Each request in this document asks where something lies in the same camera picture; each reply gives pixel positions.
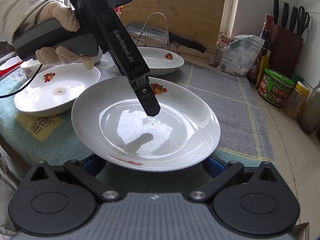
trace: hand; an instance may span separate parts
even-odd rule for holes
[[[76,19],[76,14],[61,2],[49,2],[37,16],[36,24],[43,23],[52,18],[56,18],[68,31],[76,32],[80,28],[80,24]],[[93,57],[80,56],[65,47],[57,47],[56,49],[44,47],[36,51],[37,59],[43,65],[62,65],[70,64],[81,59],[87,69],[92,69],[94,65]]]

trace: black cable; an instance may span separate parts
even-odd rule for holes
[[[17,93],[21,92],[22,90],[24,90],[24,89],[31,83],[31,81],[36,77],[36,75],[39,73],[39,71],[40,71],[40,69],[41,69],[42,66],[43,66],[43,65],[41,64],[41,65],[39,66],[39,68],[37,69],[37,71],[35,72],[35,74],[33,75],[33,77],[32,77],[32,78],[29,80],[29,82],[28,82],[27,84],[25,84],[22,88],[20,88],[19,90],[15,91],[15,92],[13,92],[13,93],[8,94],[8,95],[0,96],[0,98],[8,98],[8,97],[14,96],[15,94],[17,94]]]

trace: bamboo cutting board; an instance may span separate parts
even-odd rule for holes
[[[224,0],[133,0],[124,5],[121,20],[145,23],[154,12],[163,13],[168,20],[169,31],[195,40],[214,52],[218,39]],[[149,26],[166,30],[161,15],[153,15]]]

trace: green jar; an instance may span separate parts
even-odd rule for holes
[[[264,72],[258,88],[259,94],[270,104],[283,106],[294,87],[294,82],[269,68]]]

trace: oval plate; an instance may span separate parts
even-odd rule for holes
[[[170,74],[184,64],[184,59],[172,51],[148,47],[138,49],[150,68],[149,76]]]
[[[96,67],[87,70],[82,63],[52,67],[39,73],[15,95],[14,106],[34,116],[61,114],[70,110],[76,98],[99,79],[100,71]]]
[[[145,114],[126,77],[86,89],[71,112],[79,139],[101,158],[140,171],[180,170],[210,156],[220,140],[210,107],[179,85],[150,82],[161,106],[156,117]]]

